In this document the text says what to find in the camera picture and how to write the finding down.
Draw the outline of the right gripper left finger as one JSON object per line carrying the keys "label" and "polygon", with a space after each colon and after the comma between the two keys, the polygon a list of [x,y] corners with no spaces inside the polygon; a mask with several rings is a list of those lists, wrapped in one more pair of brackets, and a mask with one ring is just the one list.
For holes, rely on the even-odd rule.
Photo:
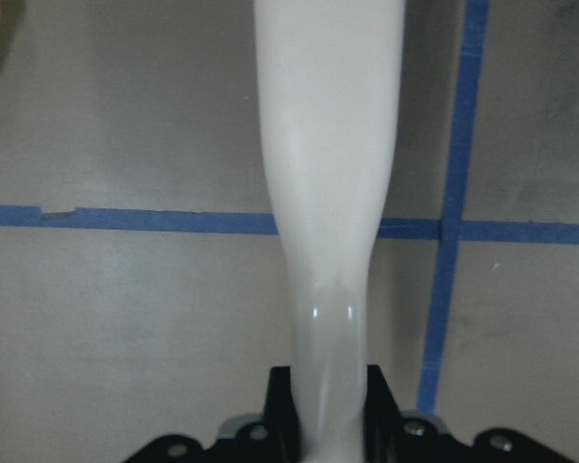
{"label": "right gripper left finger", "polygon": [[262,413],[228,430],[209,448],[184,434],[151,440],[125,459],[127,462],[298,462],[300,430],[290,391],[290,369],[269,372]]}

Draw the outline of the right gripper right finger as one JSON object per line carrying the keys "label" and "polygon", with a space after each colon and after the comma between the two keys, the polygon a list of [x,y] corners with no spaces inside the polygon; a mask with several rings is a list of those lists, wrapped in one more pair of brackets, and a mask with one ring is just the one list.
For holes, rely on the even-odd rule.
{"label": "right gripper right finger", "polygon": [[398,407],[380,367],[368,367],[365,443],[370,462],[568,462],[563,454],[513,429],[493,427],[470,445],[431,416]]}

